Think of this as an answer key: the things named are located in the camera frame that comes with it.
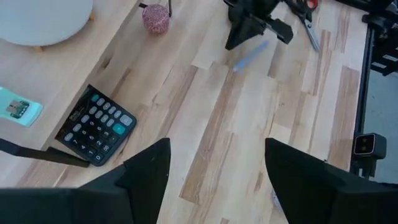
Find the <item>round tabletop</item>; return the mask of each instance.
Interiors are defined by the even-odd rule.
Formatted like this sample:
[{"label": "round tabletop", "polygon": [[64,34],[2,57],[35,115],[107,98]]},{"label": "round tabletop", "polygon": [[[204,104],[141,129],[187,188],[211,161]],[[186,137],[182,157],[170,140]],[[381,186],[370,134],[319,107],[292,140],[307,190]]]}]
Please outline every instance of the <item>round tabletop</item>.
[{"label": "round tabletop", "polygon": [[87,23],[93,0],[0,0],[0,39],[46,46],[76,34]]}]

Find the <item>ball of yarn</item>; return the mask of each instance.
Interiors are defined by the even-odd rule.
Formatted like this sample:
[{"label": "ball of yarn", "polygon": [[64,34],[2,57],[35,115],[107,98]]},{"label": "ball of yarn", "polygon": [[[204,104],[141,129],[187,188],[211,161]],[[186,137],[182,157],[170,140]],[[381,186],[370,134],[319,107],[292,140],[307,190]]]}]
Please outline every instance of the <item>ball of yarn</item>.
[{"label": "ball of yarn", "polygon": [[142,12],[145,28],[151,34],[164,34],[169,29],[169,11],[160,4],[152,4],[144,8]]}]

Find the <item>calculator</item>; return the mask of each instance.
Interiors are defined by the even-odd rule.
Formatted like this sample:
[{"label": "calculator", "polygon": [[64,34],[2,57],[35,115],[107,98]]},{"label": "calculator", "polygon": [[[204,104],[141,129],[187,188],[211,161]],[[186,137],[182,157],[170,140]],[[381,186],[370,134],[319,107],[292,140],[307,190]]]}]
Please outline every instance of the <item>calculator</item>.
[{"label": "calculator", "polygon": [[102,166],[136,124],[131,113],[89,85],[55,139],[94,166]]}]

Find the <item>red scissors handle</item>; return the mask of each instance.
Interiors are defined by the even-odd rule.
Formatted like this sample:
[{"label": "red scissors handle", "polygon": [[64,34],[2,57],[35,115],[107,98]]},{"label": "red scissors handle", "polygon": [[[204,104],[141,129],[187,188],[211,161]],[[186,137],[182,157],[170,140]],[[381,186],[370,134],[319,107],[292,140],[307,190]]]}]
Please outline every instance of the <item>red scissors handle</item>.
[{"label": "red scissors handle", "polygon": [[314,11],[318,7],[318,0],[305,0],[305,4],[311,11]]}]

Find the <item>gray floor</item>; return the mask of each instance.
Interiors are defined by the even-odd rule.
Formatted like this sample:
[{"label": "gray floor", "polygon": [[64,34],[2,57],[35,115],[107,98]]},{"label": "gray floor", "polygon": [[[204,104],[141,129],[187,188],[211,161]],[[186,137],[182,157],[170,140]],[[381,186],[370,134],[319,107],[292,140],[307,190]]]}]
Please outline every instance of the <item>gray floor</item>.
[{"label": "gray floor", "polygon": [[364,133],[387,138],[387,157],[377,162],[374,180],[398,184],[398,74],[371,72]]}]

